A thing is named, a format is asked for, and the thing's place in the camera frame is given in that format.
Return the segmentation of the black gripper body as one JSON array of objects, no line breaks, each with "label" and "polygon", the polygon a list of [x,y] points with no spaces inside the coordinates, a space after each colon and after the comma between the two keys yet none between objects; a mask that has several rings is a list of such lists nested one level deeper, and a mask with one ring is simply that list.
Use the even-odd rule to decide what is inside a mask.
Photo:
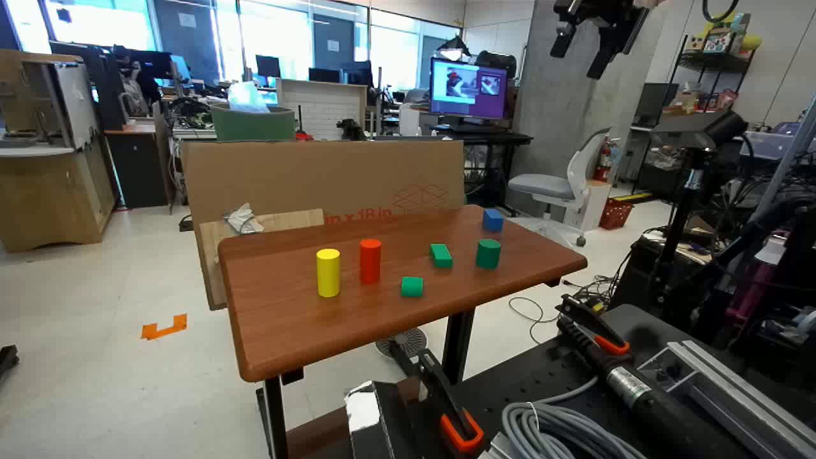
[{"label": "black gripper body", "polygon": [[645,23],[645,17],[664,0],[553,0],[558,17],[553,59],[564,59],[572,47],[577,31],[591,23],[599,33],[599,47],[587,69],[588,78],[599,78],[618,54],[628,54]]}]

